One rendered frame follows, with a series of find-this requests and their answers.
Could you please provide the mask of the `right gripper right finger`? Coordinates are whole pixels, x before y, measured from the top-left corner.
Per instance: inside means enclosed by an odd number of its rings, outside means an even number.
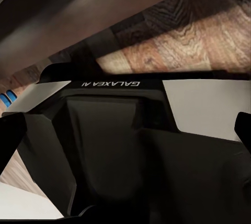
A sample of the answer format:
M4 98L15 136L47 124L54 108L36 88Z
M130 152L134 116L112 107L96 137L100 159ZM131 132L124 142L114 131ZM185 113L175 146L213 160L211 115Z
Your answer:
M239 112L234 130L251 154L251 114Z

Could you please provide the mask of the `sandal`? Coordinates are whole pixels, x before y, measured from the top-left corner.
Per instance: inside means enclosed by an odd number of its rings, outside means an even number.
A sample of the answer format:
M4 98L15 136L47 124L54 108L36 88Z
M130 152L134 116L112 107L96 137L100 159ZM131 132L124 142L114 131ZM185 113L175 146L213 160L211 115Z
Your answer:
M8 99L8 97L4 94L0 94L0 99L4 102L4 104L9 107L11 105L10 100Z
M11 90L6 91L6 94L13 102L17 99L17 96Z

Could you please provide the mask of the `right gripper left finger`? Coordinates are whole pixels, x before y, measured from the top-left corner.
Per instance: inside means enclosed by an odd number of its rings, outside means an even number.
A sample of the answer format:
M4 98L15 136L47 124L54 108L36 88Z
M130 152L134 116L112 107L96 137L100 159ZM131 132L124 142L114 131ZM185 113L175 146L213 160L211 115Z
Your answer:
M23 112L0 118L0 174L27 132Z

